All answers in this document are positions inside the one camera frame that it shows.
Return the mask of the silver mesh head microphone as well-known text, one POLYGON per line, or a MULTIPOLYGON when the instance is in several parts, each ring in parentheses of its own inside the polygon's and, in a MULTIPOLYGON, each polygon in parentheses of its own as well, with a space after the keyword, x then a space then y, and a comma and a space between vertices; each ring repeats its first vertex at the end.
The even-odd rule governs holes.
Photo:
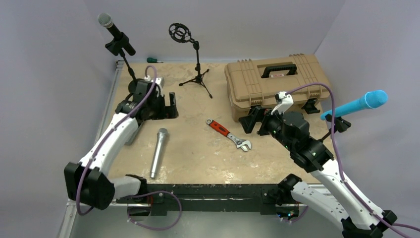
POLYGON ((166 128, 160 128, 157 132, 157 141, 150 169, 150 178, 152 179, 156 179, 158 177, 168 135, 169 133, 166 128))

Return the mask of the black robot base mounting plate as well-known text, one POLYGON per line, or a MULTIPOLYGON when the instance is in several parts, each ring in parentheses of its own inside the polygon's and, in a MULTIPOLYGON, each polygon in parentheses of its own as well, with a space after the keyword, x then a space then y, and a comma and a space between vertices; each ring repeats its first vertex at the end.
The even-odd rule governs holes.
POLYGON ((144 204, 152 216, 168 212, 258 212, 290 219, 299 203, 277 184, 149 184, 145 198, 121 198, 118 204, 144 204))

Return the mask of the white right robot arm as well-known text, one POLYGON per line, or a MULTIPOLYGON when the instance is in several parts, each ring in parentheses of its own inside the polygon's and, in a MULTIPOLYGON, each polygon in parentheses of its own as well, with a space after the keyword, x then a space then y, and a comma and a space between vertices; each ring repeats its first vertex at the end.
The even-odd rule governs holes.
POLYGON ((331 196, 312 189, 301 178, 288 175, 278 184, 278 202, 296 200, 304 203, 340 228, 345 238, 381 238, 397 221, 391 210, 382 210, 358 189, 348 188, 352 182, 340 176, 338 161, 321 140, 310 136, 310 124, 299 112, 272 113, 260 106, 239 118, 246 133, 261 122, 258 135, 271 135, 289 152, 299 167, 319 180, 331 196))

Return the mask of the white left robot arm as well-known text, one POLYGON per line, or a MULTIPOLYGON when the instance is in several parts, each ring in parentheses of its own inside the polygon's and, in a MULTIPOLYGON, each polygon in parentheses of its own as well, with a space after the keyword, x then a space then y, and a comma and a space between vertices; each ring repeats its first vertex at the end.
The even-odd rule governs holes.
POLYGON ((169 93, 165 104, 164 79, 150 76, 129 83, 129 95, 116 107, 111 122, 93 148, 78 163, 64 168, 69 199, 104 210, 113 200, 130 197, 141 203, 148 196, 147 180, 127 174, 120 178, 107 176, 114 159, 124 145, 130 145, 147 120, 178 117, 175 93, 169 93))

